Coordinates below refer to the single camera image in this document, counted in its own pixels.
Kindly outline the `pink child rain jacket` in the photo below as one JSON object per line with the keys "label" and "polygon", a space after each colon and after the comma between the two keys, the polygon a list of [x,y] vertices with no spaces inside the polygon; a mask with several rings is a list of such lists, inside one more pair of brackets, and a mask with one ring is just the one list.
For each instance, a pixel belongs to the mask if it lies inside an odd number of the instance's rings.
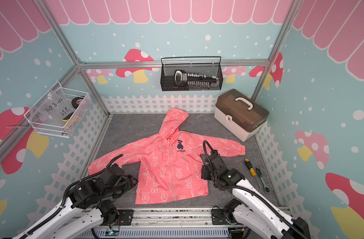
{"label": "pink child rain jacket", "polygon": [[218,137],[180,131],[188,113],[172,108],[165,116],[158,133],[131,142],[95,160],[88,168],[97,173],[114,158],[119,166],[140,162],[137,205],[160,204],[208,195],[208,182],[201,178],[203,142],[221,156],[245,154],[245,146]]}

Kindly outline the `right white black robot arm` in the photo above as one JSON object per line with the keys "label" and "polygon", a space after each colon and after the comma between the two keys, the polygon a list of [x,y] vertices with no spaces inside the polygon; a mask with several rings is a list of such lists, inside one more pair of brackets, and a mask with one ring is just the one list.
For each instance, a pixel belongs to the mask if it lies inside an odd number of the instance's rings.
{"label": "right white black robot arm", "polygon": [[241,224],[263,239],[310,239],[309,226],[300,217],[293,218],[276,207],[236,169],[228,169],[217,150],[203,141],[206,159],[203,178],[213,182],[215,188],[228,191],[235,198],[223,208],[228,224]]}

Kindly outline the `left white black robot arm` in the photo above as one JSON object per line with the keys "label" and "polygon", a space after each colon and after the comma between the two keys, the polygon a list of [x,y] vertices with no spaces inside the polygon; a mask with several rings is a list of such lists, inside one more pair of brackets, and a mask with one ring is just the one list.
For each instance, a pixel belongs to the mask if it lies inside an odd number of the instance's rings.
{"label": "left white black robot arm", "polygon": [[73,239],[100,225],[121,219],[114,201],[135,187],[138,180],[126,175],[114,157],[101,171],[70,184],[62,200],[18,239]]}

